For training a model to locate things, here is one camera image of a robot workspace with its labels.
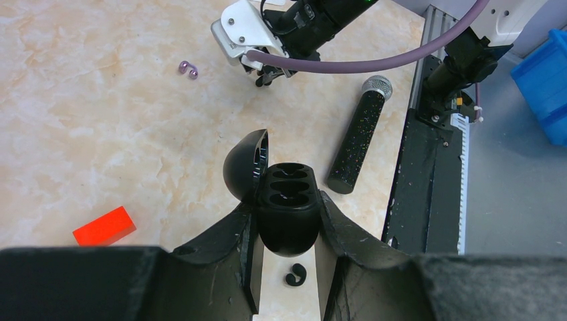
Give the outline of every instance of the black microphone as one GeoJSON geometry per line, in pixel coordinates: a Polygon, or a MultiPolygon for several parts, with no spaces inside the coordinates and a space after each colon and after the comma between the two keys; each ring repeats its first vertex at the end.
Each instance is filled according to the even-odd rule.
{"type": "Polygon", "coordinates": [[[384,103],[392,96],[392,84],[382,76],[362,85],[362,97],[327,177],[327,186],[339,194],[351,194],[370,146],[384,103]]]}

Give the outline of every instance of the orange rectangular block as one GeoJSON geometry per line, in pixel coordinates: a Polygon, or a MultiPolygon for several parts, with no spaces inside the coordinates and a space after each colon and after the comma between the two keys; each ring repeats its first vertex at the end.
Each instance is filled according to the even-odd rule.
{"type": "Polygon", "coordinates": [[[73,231],[81,246],[110,245],[136,231],[136,226],[123,206],[73,231]]]}

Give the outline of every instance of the black lid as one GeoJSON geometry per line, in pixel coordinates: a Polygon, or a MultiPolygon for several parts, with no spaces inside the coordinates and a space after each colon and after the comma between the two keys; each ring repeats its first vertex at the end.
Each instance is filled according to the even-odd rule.
{"type": "Polygon", "coordinates": [[[243,203],[253,203],[267,169],[267,129],[256,130],[232,148],[223,165],[229,191],[243,203]]]}

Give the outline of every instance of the microphone head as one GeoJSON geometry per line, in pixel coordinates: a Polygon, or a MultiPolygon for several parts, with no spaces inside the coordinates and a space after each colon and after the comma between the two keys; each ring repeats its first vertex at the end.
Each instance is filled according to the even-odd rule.
{"type": "Polygon", "coordinates": [[[388,101],[393,93],[392,83],[384,76],[372,76],[362,85],[362,93],[369,91],[379,92],[384,96],[384,100],[388,101]]]}

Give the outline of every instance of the blue plastic container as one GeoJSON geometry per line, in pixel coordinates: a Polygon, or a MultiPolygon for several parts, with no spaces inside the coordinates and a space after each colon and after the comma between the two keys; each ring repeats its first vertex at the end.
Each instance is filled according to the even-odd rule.
{"type": "Polygon", "coordinates": [[[512,70],[552,144],[567,146],[567,31],[552,30],[550,39],[512,70]]]}

